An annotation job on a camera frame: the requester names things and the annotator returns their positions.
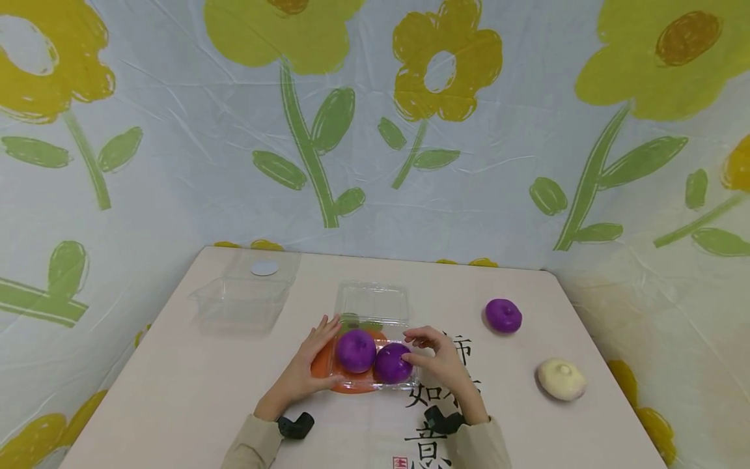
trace purple dough ball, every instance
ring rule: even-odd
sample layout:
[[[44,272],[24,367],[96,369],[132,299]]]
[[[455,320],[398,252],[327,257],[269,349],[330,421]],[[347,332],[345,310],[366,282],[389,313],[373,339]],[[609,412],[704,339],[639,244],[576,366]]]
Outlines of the purple dough ball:
[[[392,342],[380,349],[375,358],[375,376],[385,384],[403,383],[412,374],[411,363],[404,362],[401,356],[409,353],[409,348]]]
[[[349,373],[364,373],[375,362],[375,339],[361,329],[352,329],[336,342],[336,358]]]
[[[484,308],[487,322],[492,329],[502,334],[512,334],[521,327],[523,316],[509,299],[493,299]]]

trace black wrist device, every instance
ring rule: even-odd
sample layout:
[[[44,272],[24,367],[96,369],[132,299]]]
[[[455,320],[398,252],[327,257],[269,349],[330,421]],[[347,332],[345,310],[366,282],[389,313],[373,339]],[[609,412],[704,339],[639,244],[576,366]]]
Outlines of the black wrist device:
[[[285,438],[291,440],[304,440],[315,425],[315,419],[307,412],[303,412],[295,422],[281,416],[276,420],[279,425],[279,433]]]
[[[436,405],[424,412],[424,418],[427,420],[427,427],[440,434],[454,434],[467,422],[461,412],[454,412],[446,417]]]

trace wall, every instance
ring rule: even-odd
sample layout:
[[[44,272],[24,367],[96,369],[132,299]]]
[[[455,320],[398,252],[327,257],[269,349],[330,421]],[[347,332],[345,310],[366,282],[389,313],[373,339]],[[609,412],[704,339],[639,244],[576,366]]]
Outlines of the wall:
[[[750,462],[745,2],[50,5],[0,7],[0,467],[217,241],[550,269],[665,461]]]

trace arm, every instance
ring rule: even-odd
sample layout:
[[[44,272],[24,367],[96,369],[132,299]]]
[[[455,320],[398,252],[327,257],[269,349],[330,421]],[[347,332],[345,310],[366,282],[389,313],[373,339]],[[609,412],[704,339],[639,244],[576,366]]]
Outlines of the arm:
[[[451,459],[457,462],[458,467],[510,469],[510,458],[500,426],[487,414],[482,395],[458,358],[451,339],[429,326],[409,329],[404,335],[406,342],[411,342],[414,347],[429,347],[435,351],[435,356],[405,353],[402,358],[427,369],[450,389],[466,420],[466,425],[448,437]]]
[[[506,443],[500,425],[488,416],[479,391],[471,387],[456,395],[466,419],[455,434],[448,436],[448,447],[454,450],[454,458],[463,466],[472,469],[510,469]]]
[[[331,321],[323,316],[318,327],[310,331],[276,383],[245,420],[224,456],[221,469],[268,469],[271,466],[282,440],[276,420],[291,404],[317,391],[331,389],[341,381],[339,376],[314,378],[310,372],[315,356],[340,328],[338,315]]]

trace hand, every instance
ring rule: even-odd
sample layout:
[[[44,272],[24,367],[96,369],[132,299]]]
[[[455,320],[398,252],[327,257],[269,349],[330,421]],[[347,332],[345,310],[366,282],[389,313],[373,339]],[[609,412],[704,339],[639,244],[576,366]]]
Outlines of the hand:
[[[314,327],[307,338],[299,346],[297,354],[281,373],[276,383],[258,401],[253,414],[267,422],[275,422],[284,414],[287,408],[297,401],[309,397],[318,391],[331,389],[343,380],[341,376],[315,378],[311,374],[310,365],[315,356],[334,338],[341,329],[341,323],[336,314],[330,321],[324,315],[318,327]]]
[[[410,342],[414,347],[429,347],[435,351],[435,356],[405,353],[401,358],[414,366],[428,370],[443,386],[447,387],[458,401],[466,423],[477,425],[489,422],[490,417],[485,409],[482,395],[479,394],[469,372],[458,358],[458,352],[451,338],[430,326],[409,329],[403,334],[406,336],[406,342]]]

